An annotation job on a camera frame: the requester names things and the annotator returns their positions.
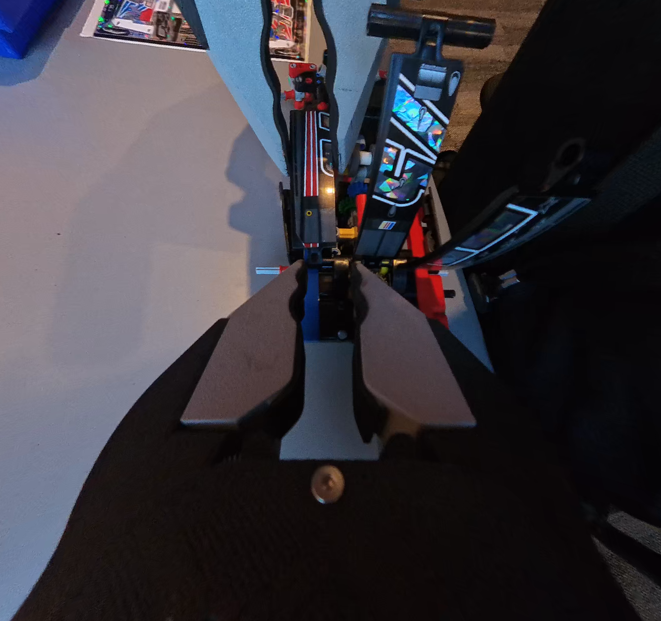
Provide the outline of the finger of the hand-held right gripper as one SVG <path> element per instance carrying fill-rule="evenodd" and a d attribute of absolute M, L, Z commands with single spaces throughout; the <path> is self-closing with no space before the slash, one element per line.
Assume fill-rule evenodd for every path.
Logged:
<path fill-rule="evenodd" d="M 339 173 L 349 166 L 385 47 L 382 38 L 367 35 L 369 9 L 373 4 L 397 6 L 399 1 L 313 0 L 328 52 L 326 88 Z"/>
<path fill-rule="evenodd" d="M 194 0 L 216 70 L 279 171 L 289 174 L 269 0 Z"/>

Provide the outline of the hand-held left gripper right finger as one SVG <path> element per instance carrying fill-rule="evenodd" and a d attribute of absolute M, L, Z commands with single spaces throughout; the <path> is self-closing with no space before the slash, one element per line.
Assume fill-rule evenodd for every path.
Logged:
<path fill-rule="evenodd" d="M 476 418 L 425 315 L 362 263 L 351 270 L 356 331 L 353 412 L 364 443 Z"/>

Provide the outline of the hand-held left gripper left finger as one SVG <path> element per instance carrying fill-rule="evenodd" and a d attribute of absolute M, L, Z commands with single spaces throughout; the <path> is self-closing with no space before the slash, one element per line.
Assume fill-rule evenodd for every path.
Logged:
<path fill-rule="evenodd" d="M 293 381 L 299 322 L 292 300 L 304 262 L 294 262 L 228 318 L 181 416 L 187 427 L 240 427 Z"/>

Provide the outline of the toy brick car model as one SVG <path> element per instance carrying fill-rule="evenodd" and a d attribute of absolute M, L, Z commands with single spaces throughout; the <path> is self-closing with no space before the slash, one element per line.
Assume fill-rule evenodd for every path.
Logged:
<path fill-rule="evenodd" d="M 290 89 L 282 93 L 282 98 L 292 103 L 293 110 L 326 112 L 330 120 L 325 67 L 293 62 L 288 65 L 288 74 Z M 369 191 L 369 172 L 376 148 L 386 81 L 387 73 L 379 71 L 371 95 L 375 102 L 369 105 L 364 129 L 359 134 L 349 169 L 344 173 L 337 173 L 333 166 L 336 178 L 336 247 L 324 250 L 293 247 L 290 187 L 279 185 L 278 188 L 288 263 L 302 260 L 309 267 L 306 313 L 303 320 L 303 334 L 307 341 L 342 341 L 353 337 L 352 300 L 348 288 L 352 261 L 362 262 L 419 308 L 426 317 L 436 319 L 444 326 L 448 325 L 445 300 L 452 297 L 454 292 L 443 287 L 442 266 L 432 264 L 431 267 L 426 267 L 418 262 L 431 253 L 438 238 L 430 190 L 434 169 L 422 205 L 397 258 L 363 260 L 354 254 Z"/>

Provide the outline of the red striped black curved panel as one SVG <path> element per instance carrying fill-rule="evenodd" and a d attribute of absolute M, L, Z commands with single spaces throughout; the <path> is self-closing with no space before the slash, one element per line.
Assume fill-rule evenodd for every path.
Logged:
<path fill-rule="evenodd" d="M 329 114 L 290 113 L 290 221 L 296 250 L 336 247 L 336 178 Z"/>

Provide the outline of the grey desk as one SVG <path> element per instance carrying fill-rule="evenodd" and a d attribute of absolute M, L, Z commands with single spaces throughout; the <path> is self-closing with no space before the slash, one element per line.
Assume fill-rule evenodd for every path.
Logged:
<path fill-rule="evenodd" d="M 1 619 L 140 395 L 285 261 L 286 182 L 208 55 L 82 38 L 1 60 Z"/>

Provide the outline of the holographic sticker sheet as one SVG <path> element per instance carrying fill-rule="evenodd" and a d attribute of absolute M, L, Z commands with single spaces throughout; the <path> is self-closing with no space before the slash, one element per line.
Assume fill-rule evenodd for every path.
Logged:
<path fill-rule="evenodd" d="M 310 0 L 270 0 L 270 55 L 274 61 L 306 62 Z M 82 38 L 205 51 L 176 0 L 95 0 Z"/>

